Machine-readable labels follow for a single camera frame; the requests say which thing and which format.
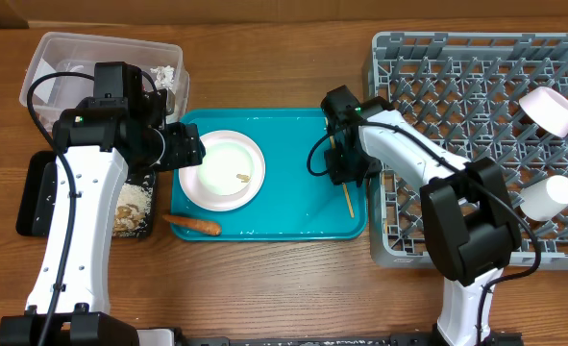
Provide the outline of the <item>black food waste tray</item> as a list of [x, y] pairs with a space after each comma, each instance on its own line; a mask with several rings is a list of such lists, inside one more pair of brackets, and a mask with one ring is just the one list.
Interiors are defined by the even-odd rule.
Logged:
[[[55, 159], [55, 154], [49, 151], [37, 152], [30, 159], [15, 225], [16, 231], [20, 235], [47, 237], [49, 234], [57, 193]], [[147, 237], [153, 229], [158, 176], [153, 170], [133, 173], [128, 175], [124, 184], [144, 185], [153, 188], [153, 199], [151, 214], [148, 218], [150, 221], [148, 233], [141, 237], [119, 238]]]

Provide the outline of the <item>rice and meat leftovers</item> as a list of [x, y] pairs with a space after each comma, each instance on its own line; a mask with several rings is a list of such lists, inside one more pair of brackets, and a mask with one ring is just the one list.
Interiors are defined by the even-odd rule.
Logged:
[[124, 184], [117, 201], [112, 233], [117, 237], [141, 237], [148, 233], [153, 188]]

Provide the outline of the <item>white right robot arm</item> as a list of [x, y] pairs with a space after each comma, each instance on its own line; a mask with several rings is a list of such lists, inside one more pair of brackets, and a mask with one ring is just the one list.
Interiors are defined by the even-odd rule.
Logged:
[[387, 165], [420, 197], [425, 246], [445, 278], [431, 343], [498, 344], [488, 325], [491, 284], [522, 242], [501, 167], [438, 146], [382, 97], [361, 103], [340, 86], [321, 109], [332, 143], [324, 173], [334, 184], [360, 185]]

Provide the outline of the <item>wooden chopstick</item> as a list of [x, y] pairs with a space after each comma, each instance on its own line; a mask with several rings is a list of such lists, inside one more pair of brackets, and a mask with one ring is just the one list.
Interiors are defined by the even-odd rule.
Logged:
[[[326, 129], [328, 130], [329, 121], [328, 121], [327, 118], [325, 118], [325, 124], [326, 124]], [[330, 140], [330, 143], [331, 143], [331, 148], [335, 149], [336, 145], [335, 145], [334, 137], [330, 136], [329, 140]], [[350, 213], [351, 218], [354, 219], [355, 218], [355, 212], [354, 212], [354, 208], [353, 208], [352, 201], [351, 201], [351, 198], [350, 198], [348, 187], [345, 183], [342, 183], [341, 186], [342, 186], [342, 190], [343, 190], [345, 200], [346, 200], [346, 203], [347, 203], [348, 211]]]
[[385, 172], [381, 172], [380, 174], [380, 188], [381, 188], [381, 212], [382, 212], [382, 225], [381, 225], [381, 232], [383, 235], [388, 234], [388, 212], [387, 212], [387, 190], [386, 190], [386, 174]]

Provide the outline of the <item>grey dishwasher rack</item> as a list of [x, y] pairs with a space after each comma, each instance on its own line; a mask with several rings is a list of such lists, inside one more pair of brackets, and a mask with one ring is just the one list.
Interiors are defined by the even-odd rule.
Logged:
[[[568, 134], [542, 130], [519, 105], [537, 87], [568, 100], [568, 34], [380, 32], [364, 73], [366, 96], [388, 99], [433, 142], [497, 162], [514, 205], [523, 188], [568, 178]], [[568, 270], [568, 208], [532, 230], [536, 241], [524, 241], [512, 263]]]

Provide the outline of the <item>pink white bowl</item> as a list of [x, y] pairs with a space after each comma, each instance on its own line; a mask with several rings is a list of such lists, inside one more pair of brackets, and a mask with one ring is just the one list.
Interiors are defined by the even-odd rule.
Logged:
[[568, 99], [546, 86], [539, 86], [519, 100], [524, 113], [540, 128], [559, 137], [568, 135]]

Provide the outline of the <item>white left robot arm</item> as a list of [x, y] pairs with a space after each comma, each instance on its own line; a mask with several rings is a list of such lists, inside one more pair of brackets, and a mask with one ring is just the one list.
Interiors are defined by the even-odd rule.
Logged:
[[116, 205], [129, 171], [202, 163], [196, 125], [168, 124], [168, 92], [125, 62], [98, 62], [93, 91], [47, 131], [33, 96], [26, 107], [56, 155], [56, 197], [45, 255], [25, 310], [0, 321], [1, 345], [180, 345], [175, 328], [136, 329], [110, 315], [108, 269]]

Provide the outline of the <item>white napkin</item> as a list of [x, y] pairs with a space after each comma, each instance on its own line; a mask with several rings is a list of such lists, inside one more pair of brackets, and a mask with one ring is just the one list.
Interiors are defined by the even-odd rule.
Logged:
[[155, 85], [157, 88], [171, 89], [174, 85], [175, 68], [167, 66], [158, 66], [151, 68], [150, 72], [155, 76]]

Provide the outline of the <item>cream bowl with leftovers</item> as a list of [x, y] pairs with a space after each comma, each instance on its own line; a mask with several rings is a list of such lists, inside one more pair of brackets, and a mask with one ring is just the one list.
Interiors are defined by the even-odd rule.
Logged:
[[211, 193], [229, 196], [243, 190], [254, 173], [253, 159], [240, 144], [231, 141], [210, 142], [197, 175]]

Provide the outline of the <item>orange carrot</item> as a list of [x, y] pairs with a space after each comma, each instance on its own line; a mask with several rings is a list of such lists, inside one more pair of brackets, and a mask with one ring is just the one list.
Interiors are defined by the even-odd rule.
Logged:
[[170, 224], [184, 227], [204, 235], [218, 236], [222, 233], [222, 227], [213, 221], [170, 214], [166, 214], [162, 218]]

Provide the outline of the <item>clear plastic waste bin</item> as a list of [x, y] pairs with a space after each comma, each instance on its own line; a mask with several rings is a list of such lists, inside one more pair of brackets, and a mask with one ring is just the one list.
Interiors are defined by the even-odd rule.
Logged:
[[[27, 104], [27, 91], [38, 78], [54, 72], [79, 72], [91, 75], [98, 62], [125, 62], [155, 76], [151, 68], [170, 65], [175, 68], [174, 111], [166, 121], [177, 122], [184, 115], [189, 90], [189, 75], [185, 70], [182, 49], [174, 44], [50, 32], [40, 40], [26, 71], [19, 102]], [[62, 77], [40, 84], [33, 97], [34, 108], [46, 130], [51, 130], [62, 111], [76, 107], [90, 96], [93, 83], [87, 79]]]

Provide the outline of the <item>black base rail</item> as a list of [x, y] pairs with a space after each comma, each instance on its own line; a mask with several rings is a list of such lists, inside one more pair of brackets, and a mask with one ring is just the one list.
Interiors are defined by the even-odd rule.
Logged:
[[340, 337], [340, 338], [266, 338], [229, 339], [227, 337], [183, 338], [187, 346], [429, 346], [446, 345], [437, 341], [432, 333], [392, 334], [384, 337]]

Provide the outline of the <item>teal serving tray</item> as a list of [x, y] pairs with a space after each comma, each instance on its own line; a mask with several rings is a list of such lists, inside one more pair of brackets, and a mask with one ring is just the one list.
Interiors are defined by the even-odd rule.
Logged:
[[170, 211], [205, 219], [222, 227], [219, 241], [347, 240], [368, 222], [365, 186], [346, 184], [355, 212], [351, 218], [341, 185], [333, 185], [324, 170], [329, 142], [325, 116], [319, 109], [211, 109], [188, 112], [183, 123], [194, 123], [200, 135], [230, 130], [251, 138], [265, 158], [265, 179], [246, 205], [229, 211], [206, 210], [194, 203], [175, 171]]

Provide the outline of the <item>small white cup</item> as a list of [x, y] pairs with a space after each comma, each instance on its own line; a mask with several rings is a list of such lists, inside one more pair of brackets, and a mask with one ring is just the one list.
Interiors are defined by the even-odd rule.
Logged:
[[568, 207], [568, 178], [554, 175], [521, 190], [521, 211], [534, 221], [548, 221]]

